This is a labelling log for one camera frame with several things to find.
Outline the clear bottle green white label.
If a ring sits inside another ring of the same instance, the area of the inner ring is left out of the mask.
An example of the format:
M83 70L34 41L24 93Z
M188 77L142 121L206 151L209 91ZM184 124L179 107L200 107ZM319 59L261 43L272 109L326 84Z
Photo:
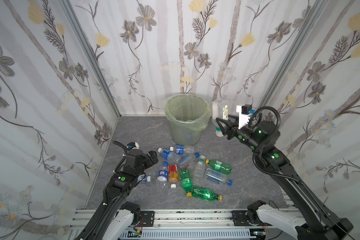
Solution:
M219 127L216 118L220 118L223 120L228 119L228 104L225 100L216 100L212 102L212 119L213 124L216 127L216 135L217 137L223 137L223 133L221 128Z

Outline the green sprite bottle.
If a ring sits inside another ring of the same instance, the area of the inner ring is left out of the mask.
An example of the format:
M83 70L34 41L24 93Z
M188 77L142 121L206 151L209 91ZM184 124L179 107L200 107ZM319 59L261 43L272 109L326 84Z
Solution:
M206 159L206 164L210 166L211 169L225 175L230 175L233 169L231 165L223 163L219 160Z
M180 178L182 188L185 191L187 198L191 197L193 193L193 182L188 168L180 169Z
M193 193L192 196L198 199L202 199L205 201L219 201L221 202L223 200L223 196L222 195L218 195L215 192L207 189L207 188L203 188L203 187L199 187L199 186L194 186L193 187Z

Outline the Pepsi bottle blue label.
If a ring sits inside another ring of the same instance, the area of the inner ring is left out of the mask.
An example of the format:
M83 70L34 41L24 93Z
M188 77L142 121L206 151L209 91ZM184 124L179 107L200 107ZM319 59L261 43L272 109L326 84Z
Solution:
M159 188L163 188L167 185L168 169L169 169L168 162L163 162L163 165L162 165L161 169L159 170L157 180L156 180L156 184Z

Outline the green Sprite bottle front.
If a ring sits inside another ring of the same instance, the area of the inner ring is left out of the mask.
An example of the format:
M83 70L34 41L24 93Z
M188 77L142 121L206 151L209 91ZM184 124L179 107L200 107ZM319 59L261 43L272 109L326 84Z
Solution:
M202 199L205 201L219 201L221 202L223 200L223 196L222 195L218 195L215 192L207 189L207 188L203 188L203 187L199 187L199 186L194 186L193 187L193 193L192 196L198 199Z

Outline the square clear bottle white cap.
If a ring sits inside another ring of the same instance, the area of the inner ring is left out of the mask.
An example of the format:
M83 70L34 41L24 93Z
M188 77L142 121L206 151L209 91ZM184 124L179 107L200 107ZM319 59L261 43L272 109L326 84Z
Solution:
M206 161L206 157L204 155L200 155L199 159L196 162L196 166L194 169L194 178L193 178L193 181L196 183L200 182L204 177L206 171L205 161Z

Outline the blue label water bottle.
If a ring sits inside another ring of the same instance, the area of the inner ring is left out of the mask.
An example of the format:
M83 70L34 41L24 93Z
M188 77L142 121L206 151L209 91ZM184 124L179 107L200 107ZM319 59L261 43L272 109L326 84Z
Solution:
M179 155L169 149L158 148L158 153L169 163L178 164L181 160Z

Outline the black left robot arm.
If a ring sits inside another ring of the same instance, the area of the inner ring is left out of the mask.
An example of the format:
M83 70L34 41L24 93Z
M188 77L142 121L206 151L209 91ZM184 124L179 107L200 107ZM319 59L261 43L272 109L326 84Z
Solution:
M127 197L139 183L145 170L158 163L156 151L147 154L137 143L127 146L118 141L114 145L124 151L122 160L103 189L103 199L89 222L76 237L77 240L118 240L130 226L143 224L139 205L128 202Z

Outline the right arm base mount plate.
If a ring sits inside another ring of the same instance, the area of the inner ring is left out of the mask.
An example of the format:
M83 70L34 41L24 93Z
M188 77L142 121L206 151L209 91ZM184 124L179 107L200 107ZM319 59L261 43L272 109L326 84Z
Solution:
M232 221L235 227L258 226L260 224L255 212L249 211L232 211Z

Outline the small clear bottle white cap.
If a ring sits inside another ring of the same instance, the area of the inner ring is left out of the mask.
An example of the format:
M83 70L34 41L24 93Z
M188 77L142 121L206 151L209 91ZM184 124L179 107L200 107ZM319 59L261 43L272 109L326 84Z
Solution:
M149 176L149 175L145 175L145 174L140 175L140 176L138 177L138 184L139 184L139 183L151 184L151 183L152 183L152 177Z

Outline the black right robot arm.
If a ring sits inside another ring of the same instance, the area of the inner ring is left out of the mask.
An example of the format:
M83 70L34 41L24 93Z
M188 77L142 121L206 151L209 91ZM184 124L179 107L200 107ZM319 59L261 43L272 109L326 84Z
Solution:
M271 225L296 240L342 240L350 236L353 224L332 212L305 184L290 160L275 147L281 125L281 116L275 108L258 108L245 126L240 125L241 116L228 117L234 121L216 118L223 135L228 140L236 138L251 148L255 167L287 193L302 215L296 218L264 201L257 201L247 207L246 220L250 225Z

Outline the red yellow label bottle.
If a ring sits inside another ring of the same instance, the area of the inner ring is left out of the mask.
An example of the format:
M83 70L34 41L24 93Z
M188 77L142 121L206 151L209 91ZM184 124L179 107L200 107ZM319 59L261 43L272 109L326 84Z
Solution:
M178 166L176 164L169 165L168 180L170 184L176 184L179 181Z

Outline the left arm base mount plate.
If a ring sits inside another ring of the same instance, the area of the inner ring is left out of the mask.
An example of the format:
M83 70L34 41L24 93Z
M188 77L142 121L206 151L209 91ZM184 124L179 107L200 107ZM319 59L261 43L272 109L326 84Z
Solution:
M140 211L138 214L135 214L133 217L133 222L131 227L153 227L155 219L154 211Z

